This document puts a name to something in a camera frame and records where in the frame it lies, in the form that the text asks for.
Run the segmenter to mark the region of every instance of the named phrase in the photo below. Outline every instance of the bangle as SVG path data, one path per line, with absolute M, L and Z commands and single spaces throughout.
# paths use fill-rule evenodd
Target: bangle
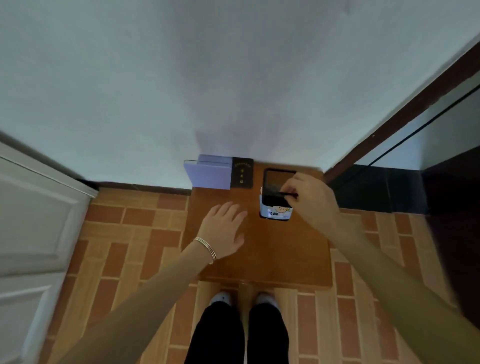
M 210 264 L 213 264 L 215 261 L 216 261 L 216 254 L 214 252 L 214 250 L 212 249 L 212 247 L 210 246 L 209 243 L 207 243 L 205 240 L 203 240 L 202 238 L 199 238 L 199 237 L 196 237 L 194 240 L 202 243 L 202 245 L 208 249 L 208 251 L 210 252 L 210 254 L 212 255 L 212 262 Z

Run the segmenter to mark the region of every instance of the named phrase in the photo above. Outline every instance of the wooden board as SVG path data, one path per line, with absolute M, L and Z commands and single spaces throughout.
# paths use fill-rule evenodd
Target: wooden board
M 182 248 L 196 237 L 211 207 L 233 201 L 248 211 L 239 230 L 245 234 L 245 244 L 234 255 L 205 268 L 201 280 L 287 288 L 331 287 L 330 251 L 323 235 L 304 222 L 295 210 L 289 221 L 260 218 L 260 187 L 267 167 L 293 169 L 323 178 L 315 169 L 255 163 L 252 189 L 193 188 Z

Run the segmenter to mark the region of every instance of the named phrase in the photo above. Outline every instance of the leg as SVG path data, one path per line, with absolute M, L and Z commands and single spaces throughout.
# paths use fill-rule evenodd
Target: leg
M 238 312 L 225 302 L 208 306 L 193 333 L 185 364 L 242 364 L 245 336 Z
M 247 359 L 248 364 L 288 364 L 288 332 L 273 304 L 258 303 L 250 310 Z

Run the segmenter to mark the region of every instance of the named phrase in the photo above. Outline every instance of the white shoe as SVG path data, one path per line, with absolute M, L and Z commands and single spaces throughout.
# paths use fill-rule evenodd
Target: white shoe
M 257 296 L 257 299 L 255 300 L 255 304 L 261 304 L 261 303 L 271 304 L 278 311 L 280 311 L 280 307 L 278 307 L 278 303 L 277 303 L 276 299 L 268 293 L 260 293 Z
M 232 296 L 228 292 L 219 292 L 215 296 L 212 297 L 210 300 L 210 304 L 215 303 L 215 302 L 225 302 L 229 306 L 232 306 Z

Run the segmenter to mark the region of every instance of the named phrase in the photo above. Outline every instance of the black cable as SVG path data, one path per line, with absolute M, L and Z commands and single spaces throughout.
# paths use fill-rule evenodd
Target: black cable
M 390 149 L 388 149 L 386 152 L 384 152 L 383 154 L 381 154 L 378 158 L 374 159 L 374 161 L 372 163 L 369 163 L 367 166 L 365 166 L 364 168 L 360 169 L 357 173 L 355 173 L 352 177 L 350 177 L 348 180 L 346 180 L 345 182 L 343 182 L 343 184 L 341 184 L 339 187 L 337 187 L 335 189 L 335 191 L 338 191 L 340 188 L 342 188 L 343 186 L 345 186 L 348 182 L 350 182 L 351 180 L 353 180 L 355 177 L 357 177 L 359 174 L 365 172 L 365 170 L 370 167 L 373 163 L 377 162 L 380 158 L 383 158 L 385 157 L 388 153 L 390 153 L 392 150 L 394 150 L 396 147 L 398 147 L 399 145 L 401 145 L 402 143 L 404 143 L 405 141 L 407 141 L 408 139 L 410 139 L 411 137 L 413 137 L 416 133 L 418 133 L 420 130 L 426 128 L 428 125 L 430 125 L 431 123 L 433 123 L 435 120 L 437 120 L 439 117 L 441 117 L 443 114 L 445 114 L 447 111 L 449 111 L 451 108 L 455 107 L 456 105 L 458 105 L 460 102 L 462 102 L 463 100 L 465 100 L 467 97 L 469 97 L 470 95 L 474 94 L 475 92 L 477 92 L 478 90 L 480 89 L 480 85 L 476 86 L 475 88 L 471 89 L 470 91 L 468 91 L 466 94 L 464 94 L 461 98 L 459 98 L 457 101 L 454 101 L 453 103 L 451 103 L 447 108 L 443 109 L 442 111 L 440 111 L 437 115 L 435 115 L 433 118 L 431 118 L 430 120 L 428 120 L 425 124 L 423 124 L 421 127 L 419 127 L 417 130 L 415 130 L 414 132 L 412 132 L 411 134 L 407 135 L 405 138 L 403 138 L 402 140 L 400 140 L 397 144 L 395 144 L 393 147 L 391 147 Z

